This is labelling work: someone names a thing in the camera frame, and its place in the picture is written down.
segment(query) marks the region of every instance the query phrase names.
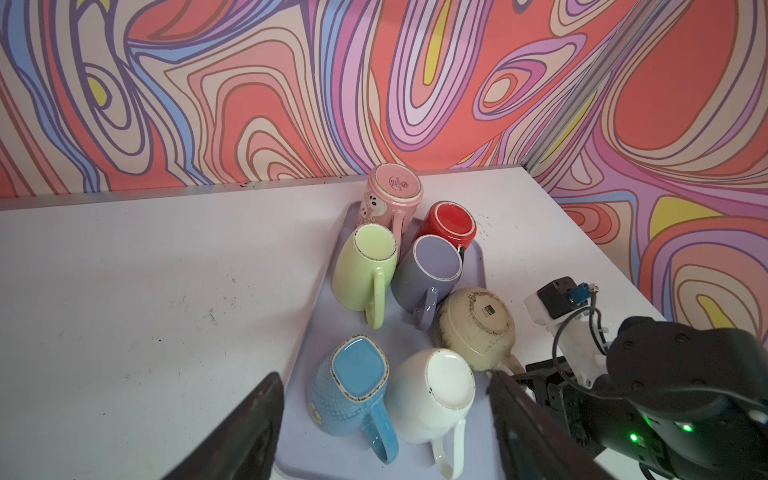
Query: wall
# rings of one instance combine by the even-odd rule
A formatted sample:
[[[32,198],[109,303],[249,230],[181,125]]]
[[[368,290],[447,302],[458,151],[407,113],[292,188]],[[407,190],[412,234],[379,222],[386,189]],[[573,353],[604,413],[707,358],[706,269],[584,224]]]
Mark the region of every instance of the wall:
[[[23,197],[520,163],[634,0],[0,4]],[[525,159],[667,318],[763,341],[765,83],[765,0],[673,0]]]

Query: plastic tray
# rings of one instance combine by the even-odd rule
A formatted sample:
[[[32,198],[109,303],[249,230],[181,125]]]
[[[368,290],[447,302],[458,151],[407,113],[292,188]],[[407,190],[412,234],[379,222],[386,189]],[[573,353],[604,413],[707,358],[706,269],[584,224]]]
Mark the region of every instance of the plastic tray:
[[[364,333],[379,344],[389,361],[390,375],[413,353],[432,348],[432,331],[416,330],[411,316],[386,292],[384,326],[372,330],[364,313],[353,312],[341,306],[331,291],[331,277],[336,258],[346,238],[355,229],[359,203],[349,207],[339,238],[333,248],[328,271],[317,294],[310,323],[306,329],[301,350],[296,358],[285,395],[283,424],[277,444],[274,465],[284,475],[307,479],[366,480],[405,479],[439,480],[440,471],[432,457],[430,444],[412,445],[399,440],[398,457],[384,465],[368,446],[362,433],[348,437],[333,437],[321,432],[312,422],[306,407],[306,382],[322,357],[352,335]],[[421,225],[414,219],[403,235],[405,252]],[[464,270],[455,289],[465,286],[485,287],[485,268],[482,250],[473,242],[464,256]],[[488,400],[488,377],[475,374],[477,385],[475,401],[467,415],[465,430],[465,463],[462,479],[504,478],[498,444],[493,428],[491,404]],[[445,440],[448,458],[452,458],[452,435]]]

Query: white table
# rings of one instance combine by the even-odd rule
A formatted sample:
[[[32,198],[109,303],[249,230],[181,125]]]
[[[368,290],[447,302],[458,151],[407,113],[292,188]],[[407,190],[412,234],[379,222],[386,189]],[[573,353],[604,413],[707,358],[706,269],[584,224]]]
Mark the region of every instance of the white table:
[[[0,478],[160,478],[268,372],[287,379],[363,180],[0,212]],[[600,287],[614,333],[663,320],[523,169],[422,180],[418,216],[446,198],[475,215],[524,364],[552,337],[523,299],[561,276]]]

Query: mug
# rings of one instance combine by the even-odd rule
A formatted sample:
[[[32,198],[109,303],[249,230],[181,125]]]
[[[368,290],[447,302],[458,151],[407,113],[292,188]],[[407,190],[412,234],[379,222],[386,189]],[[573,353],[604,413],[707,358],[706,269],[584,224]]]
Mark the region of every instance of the mug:
[[[412,313],[416,329],[426,330],[462,274],[462,258],[445,238],[424,235],[413,242],[392,278],[392,295]]]
[[[339,252],[331,279],[336,299],[350,310],[366,312],[373,329],[384,323],[384,293],[397,265],[392,232],[376,223],[357,227]]]
[[[475,400],[475,376],[467,362],[448,349],[410,356],[392,374],[384,394],[397,436],[408,443],[432,443],[440,473],[455,480],[464,469],[465,417]],[[453,430],[453,467],[443,438]]]
[[[399,247],[423,196],[422,182],[410,168],[400,164],[376,165],[368,175],[357,223],[373,222],[389,228]]]
[[[477,232],[475,219],[467,209],[457,203],[444,200],[429,208],[416,236],[438,235],[463,252],[469,248]]]
[[[478,286],[451,293],[437,312],[438,345],[456,351],[477,372],[502,369],[520,373],[511,353],[515,321],[504,301]]]
[[[383,402],[389,364],[376,342],[355,335],[329,353],[306,389],[310,417],[329,435],[362,431],[384,463],[391,463],[399,444]]]

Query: blue connector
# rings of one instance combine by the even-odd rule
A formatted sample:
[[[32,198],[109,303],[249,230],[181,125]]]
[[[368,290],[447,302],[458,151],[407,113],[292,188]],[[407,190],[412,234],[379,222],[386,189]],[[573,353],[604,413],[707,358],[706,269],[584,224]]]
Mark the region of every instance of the blue connector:
[[[589,285],[586,283],[579,283],[576,288],[568,292],[568,296],[571,298],[571,302],[574,305],[581,305],[589,300],[591,294],[589,292]]]

